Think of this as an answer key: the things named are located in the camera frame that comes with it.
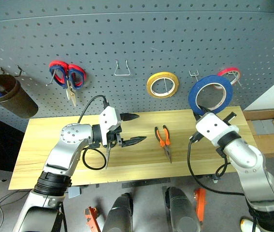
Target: brown cylindrical holder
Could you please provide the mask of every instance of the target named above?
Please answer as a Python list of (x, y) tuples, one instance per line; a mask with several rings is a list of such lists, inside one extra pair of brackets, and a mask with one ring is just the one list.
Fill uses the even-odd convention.
[(0, 75), (0, 86), (4, 89), (0, 105), (21, 118), (30, 118), (38, 111), (37, 104), (24, 91), (19, 81), (8, 74)]

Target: red-handled scissors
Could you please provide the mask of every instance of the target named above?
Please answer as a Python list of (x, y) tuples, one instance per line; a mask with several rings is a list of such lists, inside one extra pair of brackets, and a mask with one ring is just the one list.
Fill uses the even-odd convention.
[(60, 60), (53, 60), (49, 64), (50, 73), (57, 84), (66, 89), (68, 100), (76, 106), (76, 97), (73, 90), (77, 90), (84, 85), (87, 78), (86, 72), (75, 64), (67, 64)]

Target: gray pegboard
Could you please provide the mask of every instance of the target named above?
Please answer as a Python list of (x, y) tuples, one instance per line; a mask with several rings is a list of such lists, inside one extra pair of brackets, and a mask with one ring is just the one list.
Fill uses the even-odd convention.
[[(77, 107), (58, 85), (45, 86), (54, 59), (75, 63), (88, 74), (76, 93)], [(115, 59), (131, 76), (114, 76)], [(200, 77), (236, 66), (241, 83), (231, 105), (248, 106), (274, 84), (274, 1), (0, 1), (0, 66), (39, 106), (35, 117), (73, 116), (105, 94), (121, 112), (187, 109), (188, 92)], [(178, 92), (154, 99), (146, 82), (154, 73), (178, 76)], [(204, 96), (212, 101), (214, 90)], [(88, 114), (98, 114), (94, 102)], [(24, 131), (27, 120), (0, 108), (0, 120)]]

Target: black cable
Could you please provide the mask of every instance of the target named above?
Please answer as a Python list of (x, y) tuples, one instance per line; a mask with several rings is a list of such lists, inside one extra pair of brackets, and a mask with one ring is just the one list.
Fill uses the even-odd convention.
[(15, 192), (11, 192), (8, 193), (6, 195), (4, 195), (3, 197), (0, 198), (0, 203), (2, 203), (3, 201), (5, 201), (7, 198), (11, 197), (13, 194), (17, 193), (17, 192), (29, 192), (29, 191), (23, 191), (23, 190), (17, 190)]
[(252, 232), (256, 231), (256, 225), (257, 225), (257, 218), (253, 217), (253, 228), (252, 228)]
[[(94, 151), (97, 151), (99, 154), (101, 154), (101, 156), (103, 157), (103, 159), (104, 159), (104, 164), (103, 164), (103, 166), (101, 166), (100, 168), (93, 168), (93, 167), (91, 167), (91, 166), (89, 166), (87, 163), (86, 163), (86, 161), (85, 161), (85, 153), (87, 152), (87, 150), (94, 150)], [(97, 150), (97, 149), (94, 149), (94, 148), (88, 148), (88, 147), (86, 147), (86, 148), (83, 148), (83, 154), (82, 154), (82, 161), (83, 161), (83, 164), (87, 167), (87, 168), (89, 168), (89, 169), (91, 169), (91, 170), (101, 170), (101, 169), (103, 169), (105, 166), (106, 166), (106, 164), (107, 164), (107, 159), (106, 159), (106, 157), (104, 156), (104, 154), (101, 152), (101, 151), (99, 151), (99, 150)]]
[(29, 194), (29, 192), (25, 193), (22, 197), (20, 197), (19, 199), (15, 200), (15, 201), (13, 201), (13, 202), (10, 202), (10, 203), (1, 205), (1, 207), (5, 206), (5, 205), (8, 205), (8, 204), (13, 204), (13, 203), (17, 202), (17, 201), (23, 199), (27, 194)]
[(97, 96), (93, 97), (91, 100), (89, 100), (89, 102), (87, 103), (86, 107), (84, 108), (82, 114), (81, 114), (80, 117), (79, 117), (78, 123), (81, 122), (81, 119), (82, 119), (82, 117), (83, 117), (85, 111), (88, 109), (89, 105), (90, 105), (96, 98), (103, 98), (103, 107), (105, 108), (105, 107), (108, 106), (108, 101), (107, 101), (107, 99), (106, 99), (106, 97), (105, 97), (104, 95), (97, 95)]
[(216, 170), (216, 172), (215, 172), (215, 175), (216, 175), (217, 177), (222, 177), (223, 174), (225, 174), (225, 172), (226, 172), (227, 166), (228, 166), (229, 164), (231, 164), (230, 162), (228, 162), (227, 157), (224, 157), (224, 162), (225, 162), (225, 163), (224, 163), (223, 165), (221, 165), (221, 166)]
[(212, 188), (209, 188), (207, 187), (206, 185), (204, 185), (203, 183), (201, 183), (197, 177), (195, 176), (192, 168), (191, 168), (191, 165), (190, 165), (190, 149), (191, 149), (191, 141), (189, 141), (188, 143), (188, 150), (187, 150), (187, 165), (188, 165), (188, 169), (192, 175), (192, 177), (195, 179), (195, 181), (203, 188), (211, 191), (211, 192), (215, 192), (215, 193), (219, 193), (219, 194), (226, 194), (226, 195), (238, 195), (238, 196), (244, 196), (243, 193), (241, 192), (224, 192), (224, 191), (218, 191), (218, 190), (215, 190), (215, 189), (212, 189)]
[(64, 229), (65, 229), (65, 232), (68, 232), (68, 229), (67, 229), (67, 221), (66, 221), (66, 216), (65, 216), (65, 211), (64, 211), (64, 203), (61, 204), (60, 206), (60, 210), (63, 214), (63, 222), (64, 222)]

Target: wooden tabletop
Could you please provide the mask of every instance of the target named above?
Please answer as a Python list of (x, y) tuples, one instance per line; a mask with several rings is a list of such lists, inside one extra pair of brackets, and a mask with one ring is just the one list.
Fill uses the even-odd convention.
[[(227, 107), (218, 114), (224, 118), (231, 111), (237, 114), (232, 124), (240, 128), (240, 135), (249, 144), (256, 146), (252, 133), (239, 106)], [(196, 120), (191, 110), (143, 112), (138, 119), (122, 123), (124, 140), (135, 136), (147, 136), (142, 142), (128, 147), (111, 149), (107, 169), (92, 171), (82, 161), (72, 176), (73, 185), (97, 184), (115, 181), (129, 181), (151, 178), (190, 175), (187, 168), (188, 138), (196, 131)], [(9, 189), (32, 189), (40, 176), (43, 165), (59, 140), (61, 129), (77, 122), (78, 116), (33, 118), (28, 127), (16, 161)], [(84, 116), (81, 123), (99, 124), (98, 116)], [(154, 127), (158, 126), (163, 138), (162, 125), (170, 132), (172, 164), (155, 138)], [(89, 150), (87, 163), (93, 167), (103, 164), (102, 157)], [(192, 145), (191, 165), (195, 174), (212, 174), (223, 164), (223, 159), (206, 139)], [(227, 172), (234, 172), (229, 166)]]

